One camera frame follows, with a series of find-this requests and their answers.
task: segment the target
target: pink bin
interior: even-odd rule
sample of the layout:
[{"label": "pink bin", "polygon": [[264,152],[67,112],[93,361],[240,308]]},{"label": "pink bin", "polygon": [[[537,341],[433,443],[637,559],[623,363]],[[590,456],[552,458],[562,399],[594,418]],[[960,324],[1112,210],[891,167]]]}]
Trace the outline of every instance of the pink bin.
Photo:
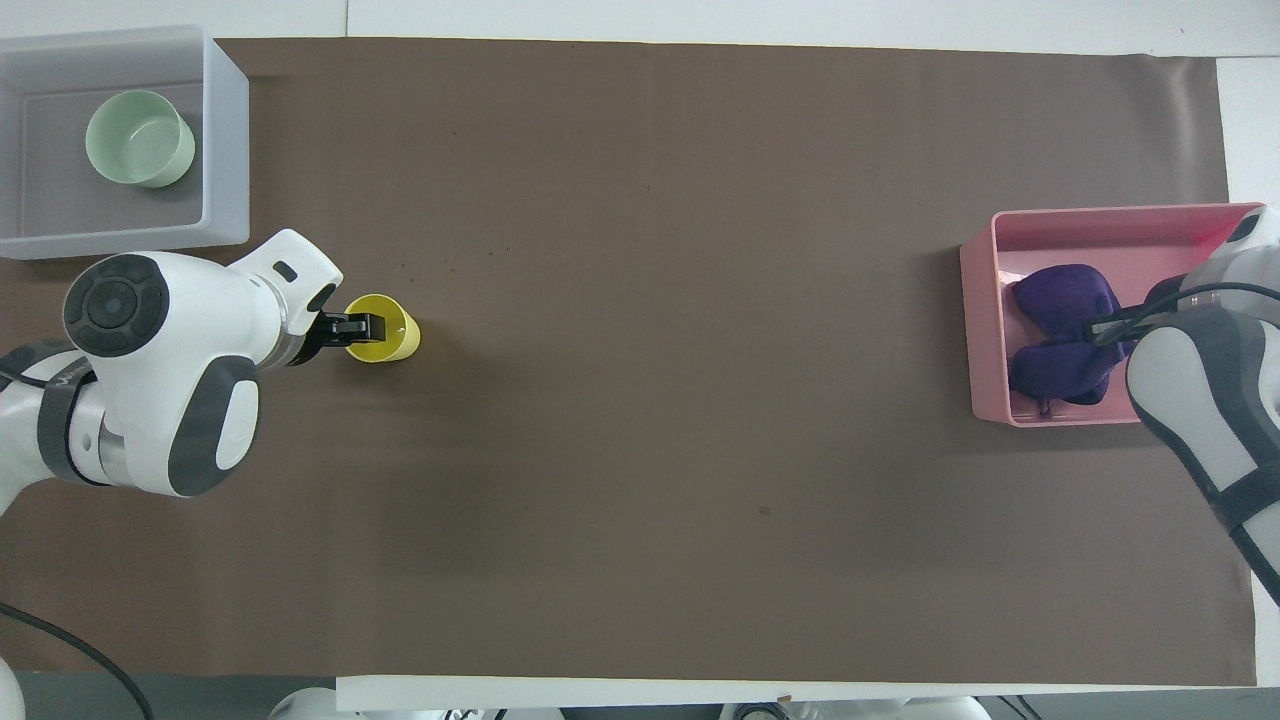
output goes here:
[{"label": "pink bin", "polygon": [[1137,423],[1124,364],[1112,372],[1102,402],[1053,401],[1047,418],[1034,400],[1009,389],[1009,359],[1046,340],[1018,310],[1009,287],[1036,270],[1082,263],[1102,272],[1121,305],[1138,305],[1157,282],[1208,258],[1260,205],[1015,210],[992,217],[989,227],[960,247],[973,414],[1019,428]]}]

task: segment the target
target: light green bowl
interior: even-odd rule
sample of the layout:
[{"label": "light green bowl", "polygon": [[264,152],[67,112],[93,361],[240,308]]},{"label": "light green bowl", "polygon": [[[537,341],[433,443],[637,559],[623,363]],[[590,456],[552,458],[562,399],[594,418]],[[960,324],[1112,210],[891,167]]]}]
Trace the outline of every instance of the light green bowl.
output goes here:
[{"label": "light green bowl", "polygon": [[163,95],[131,90],[111,96],[90,118],[84,152],[111,182],[164,187],[191,168],[196,138]]}]

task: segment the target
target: brown tabletop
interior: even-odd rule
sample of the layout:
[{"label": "brown tabletop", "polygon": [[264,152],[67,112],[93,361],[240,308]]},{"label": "brown tabletop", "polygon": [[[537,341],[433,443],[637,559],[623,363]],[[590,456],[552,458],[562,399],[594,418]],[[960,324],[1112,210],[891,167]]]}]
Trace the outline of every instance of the brown tabletop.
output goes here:
[{"label": "brown tabletop", "polygon": [[[191,501],[46,482],[0,598],[136,670],[1247,684],[1248,575],[1143,428],[969,411],[956,247],[1226,197],[1213,61],[253,40],[248,246],[422,348],[264,378]],[[84,259],[0,261],[0,337]],[[17,667],[82,667],[10,625]]]}]

